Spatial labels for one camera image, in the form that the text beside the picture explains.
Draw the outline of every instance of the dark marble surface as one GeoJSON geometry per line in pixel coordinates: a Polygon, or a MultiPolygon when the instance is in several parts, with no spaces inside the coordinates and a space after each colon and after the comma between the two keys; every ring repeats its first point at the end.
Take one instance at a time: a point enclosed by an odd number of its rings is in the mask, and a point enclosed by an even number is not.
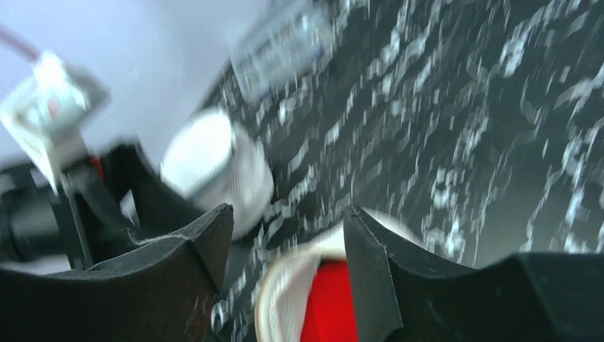
{"type": "Polygon", "coordinates": [[[342,0],[333,13],[332,60],[275,104],[242,105],[228,69],[208,100],[264,144],[276,178],[259,235],[231,252],[214,306],[225,336],[254,340],[275,251],[349,204],[396,215],[473,267],[600,252],[604,1],[342,0]]]}

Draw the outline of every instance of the marble countertop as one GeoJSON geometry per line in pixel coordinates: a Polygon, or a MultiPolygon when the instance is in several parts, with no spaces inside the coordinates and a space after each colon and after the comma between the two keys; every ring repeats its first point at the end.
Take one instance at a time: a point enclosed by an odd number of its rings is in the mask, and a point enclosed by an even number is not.
{"type": "Polygon", "coordinates": [[[472,267],[514,252],[604,245],[604,1],[334,1],[338,46],[273,105],[220,104],[262,142],[276,198],[234,245],[213,324],[253,341],[267,250],[389,212],[472,267]]]}

